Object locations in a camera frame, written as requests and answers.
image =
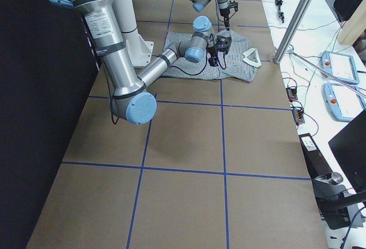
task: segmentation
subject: sticker label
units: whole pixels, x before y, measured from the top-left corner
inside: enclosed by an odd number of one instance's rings
[[[303,141],[305,147],[307,148],[307,150],[309,152],[317,149],[315,144],[313,143],[313,141],[311,140],[311,138],[309,136],[304,136],[301,138],[301,140]]]
[[[102,38],[114,34],[109,17],[106,13],[97,13],[85,17],[87,26],[93,39]]]

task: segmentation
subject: table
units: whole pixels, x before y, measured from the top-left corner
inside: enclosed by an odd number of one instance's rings
[[[291,21],[291,17],[295,12],[299,0],[284,0],[282,6],[282,11],[285,14],[284,24],[282,24],[280,20],[277,18],[277,7],[275,6],[274,1],[275,0],[263,0],[263,5],[274,45],[278,47],[285,33],[285,29],[277,27],[288,27],[288,24]],[[306,30],[306,29],[317,28],[329,23],[331,24],[316,30]],[[306,57],[321,56],[323,54],[323,51],[326,50],[326,48],[328,47],[327,49],[328,51],[332,50],[334,50],[335,52],[341,51],[341,53],[343,54],[353,56],[353,58],[355,59],[357,70],[365,71],[365,67],[362,64],[360,58],[358,57],[353,47],[343,46],[335,41],[339,28],[340,25],[336,21],[336,18],[331,12],[327,3],[324,0],[313,0],[299,26],[299,29],[306,31],[297,31],[292,41],[292,45],[295,47],[295,52]],[[313,62],[314,64],[317,64],[319,58],[307,58],[307,60]],[[296,58],[293,58],[293,64],[295,66],[295,71],[298,73],[298,75],[304,77],[307,80],[311,79],[311,76],[315,70],[312,66],[304,64],[302,61]],[[294,75],[291,66],[291,61],[289,60],[289,55],[286,55],[284,57],[284,59],[281,61],[280,66],[281,71],[290,73],[290,77],[294,78],[299,85],[306,85],[306,86],[308,85],[308,83],[305,80]],[[289,76],[287,73],[283,73],[283,77],[289,77]],[[359,86],[365,88],[366,76],[364,74],[359,74],[359,77],[360,77]],[[322,94],[322,85],[326,82],[333,82],[333,81],[331,79],[326,79],[325,76],[319,73],[319,71],[316,71],[308,91],[307,101],[305,105],[305,112],[314,117],[314,119],[319,124],[319,131],[317,135],[314,136],[313,138],[316,144],[318,145],[320,151],[324,155],[324,158],[327,160],[329,166],[334,172],[340,172],[344,176],[342,169],[338,165],[333,153],[331,152],[331,149],[329,148],[328,142],[343,127],[345,127],[347,123],[334,121],[333,118],[331,117],[325,105],[325,101]],[[302,104],[305,103],[306,90],[307,89],[305,87],[299,87],[298,90],[298,97]],[[305,124],[299,126],[299,129],[297,130],[298,134],[305,134],[308,132],[314,134],[316,130],[315,123],[306,116],[305,121],[306,121]],[[343,184],[345,185],[346,188],[352,187],[348,179],[346,178]],[[341,238],[344,237],[347,229],[343,228],[336,231],[332,231],[328,228],[326,224],[324,224],[324,227],[329,246],[339,248],[341,244]],[[338,237],[338,239],[330,239],[330,236]],[[354,246],[358,245],[366,247],[366,240],[364,239],[365,236],[366,236],[366,224],[364,225],[364,228],[352,229],[350,236],[348,237],[348,241],[346,243],[345,248],[352,248],[352,244]]]
[[[236,0],[232,27],[262,66],[234,79],[159,79],[144,126],[112,125],[100,72],[28,248],[327,248],[261,0]],[[162,51],[192,32],[188,0],[133,0]]]

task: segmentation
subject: dark wall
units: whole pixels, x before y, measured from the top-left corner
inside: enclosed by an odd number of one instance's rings
[[[25,248],[96,64],[81,21],[47,0],[1,0],[0,248]]]

